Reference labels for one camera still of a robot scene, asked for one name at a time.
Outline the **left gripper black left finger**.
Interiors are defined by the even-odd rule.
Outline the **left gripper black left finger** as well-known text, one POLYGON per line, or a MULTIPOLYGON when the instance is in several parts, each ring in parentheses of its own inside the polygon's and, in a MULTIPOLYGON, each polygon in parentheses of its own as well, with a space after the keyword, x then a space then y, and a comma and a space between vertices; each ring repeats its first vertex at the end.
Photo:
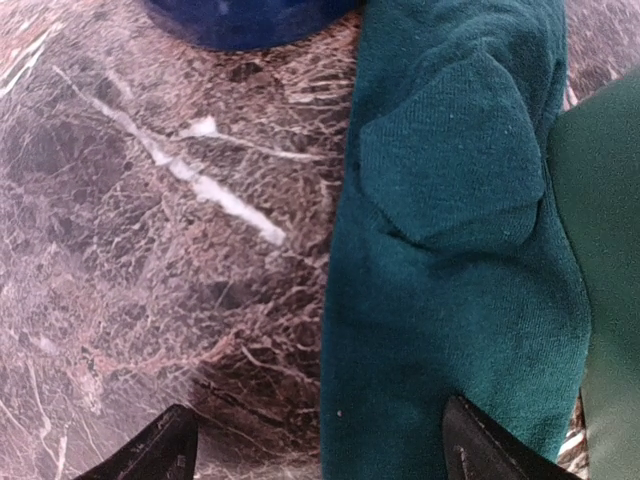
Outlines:
POLYGON ((198 449, 195 412, 174 404, 77 480, 192 480, 198 449))

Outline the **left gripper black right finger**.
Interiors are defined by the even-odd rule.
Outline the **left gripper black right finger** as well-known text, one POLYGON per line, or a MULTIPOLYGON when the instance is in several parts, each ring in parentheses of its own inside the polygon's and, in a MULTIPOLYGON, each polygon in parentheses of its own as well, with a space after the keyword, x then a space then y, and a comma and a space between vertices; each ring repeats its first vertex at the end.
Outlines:
POLYGON ((449 480, 579 480, 463 396, 447 401, 443 445, 449 480))

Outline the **dark green sock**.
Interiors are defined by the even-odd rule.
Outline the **dark green sock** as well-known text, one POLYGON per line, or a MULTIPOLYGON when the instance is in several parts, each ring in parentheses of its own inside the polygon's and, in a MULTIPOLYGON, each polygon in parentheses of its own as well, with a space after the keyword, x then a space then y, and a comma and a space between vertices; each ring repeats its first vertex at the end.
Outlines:
POLYGON ((547 167, 561 1, 371 1, 330 252, 326 479, 442 479, 461 394, 555 459, 590 311, 547 167))

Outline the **green compartment tray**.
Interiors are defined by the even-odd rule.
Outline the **green compartment tray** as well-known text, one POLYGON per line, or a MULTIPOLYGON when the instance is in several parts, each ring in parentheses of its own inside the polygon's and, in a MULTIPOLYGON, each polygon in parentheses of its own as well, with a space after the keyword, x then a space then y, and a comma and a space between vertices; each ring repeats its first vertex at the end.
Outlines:
POLYGON ((563 113, 549 139, 558 210, 592 332, 581 387, 593 479, 639 476, 639 73, 563 113))

